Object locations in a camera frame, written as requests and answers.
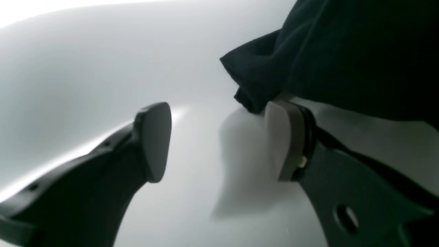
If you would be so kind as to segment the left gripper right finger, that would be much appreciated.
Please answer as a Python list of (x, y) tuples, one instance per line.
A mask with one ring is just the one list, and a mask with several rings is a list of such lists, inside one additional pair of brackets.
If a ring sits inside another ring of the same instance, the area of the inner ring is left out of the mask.
[(304, 106), (270, 101), (265, 131), (273, 175), (298, 182), (330, 247), (437, 247), (438, 197), (351, 151)]

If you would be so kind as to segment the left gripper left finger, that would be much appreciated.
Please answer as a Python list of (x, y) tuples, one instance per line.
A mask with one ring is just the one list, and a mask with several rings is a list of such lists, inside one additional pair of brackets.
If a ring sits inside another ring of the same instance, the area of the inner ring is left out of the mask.
[(20, 247), (112, 247), (134, 195), (165, 174), (171, 126), (168, 103), (144, 107), (88, 154), (13, 193), (1, 202), (1, 240)]

